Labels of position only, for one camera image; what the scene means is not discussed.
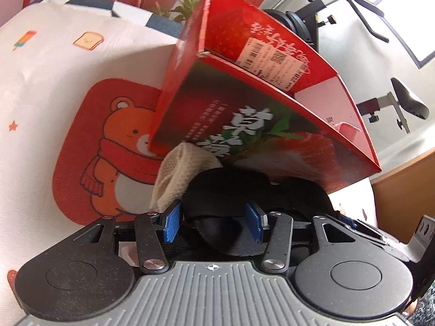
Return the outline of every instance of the window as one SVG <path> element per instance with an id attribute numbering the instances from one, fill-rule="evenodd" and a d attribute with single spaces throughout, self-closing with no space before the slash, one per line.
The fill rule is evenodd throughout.
<path id="1" fill-rule="evenodd" d="M 435 0 L 369 0 L 384 13 L 383 21 L 421 68 L 435 57 Z"/>

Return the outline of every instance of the orange star print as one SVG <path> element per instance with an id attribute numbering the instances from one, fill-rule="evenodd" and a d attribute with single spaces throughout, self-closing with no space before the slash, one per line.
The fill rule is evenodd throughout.
<path id="1" fill-rule="evenodd" d="M 18 127 L 18 124 L 15 123 L 15 120 L 12 122 L 12 124 L 9 125 L 9 131 L 15 131 Z"/>

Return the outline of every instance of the cartoon bear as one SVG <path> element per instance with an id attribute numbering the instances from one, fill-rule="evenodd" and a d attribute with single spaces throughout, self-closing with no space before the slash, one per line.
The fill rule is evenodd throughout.
<path id="1" fill-rule="evenodd" d="M 140 214 L 148 210 L 162 161 L 147 148 L 154 112 L 127 97 L 114 99 L 110 109 L 98 154 L 80 184 L 101 215 Z"/>

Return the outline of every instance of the bear ear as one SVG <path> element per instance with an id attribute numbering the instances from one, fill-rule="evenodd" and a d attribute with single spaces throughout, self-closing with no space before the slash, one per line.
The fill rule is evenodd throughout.
<path id="1" fill-rule="evenodd" d="M 134 106 L 134 103 L 130 98 L 118 97 L 112 101 L 112 104 L 110 104 L 110 109 L 112 110 L 112 112 L 114 112 L 115 110 L 127 108 L 129 106 Z"/>

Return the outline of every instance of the bear face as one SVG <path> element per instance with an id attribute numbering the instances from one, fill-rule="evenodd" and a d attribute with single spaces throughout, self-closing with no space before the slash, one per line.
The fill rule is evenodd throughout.
<path id="1" fill-rule="evenodd" d="M 104 123 L 104 137 L 140 155 L 154 157 L 148 151 L 148 138 L 154 112 L 136 107 L 127 97 L 118 97 L 110 106 L 112 113 Z"/>

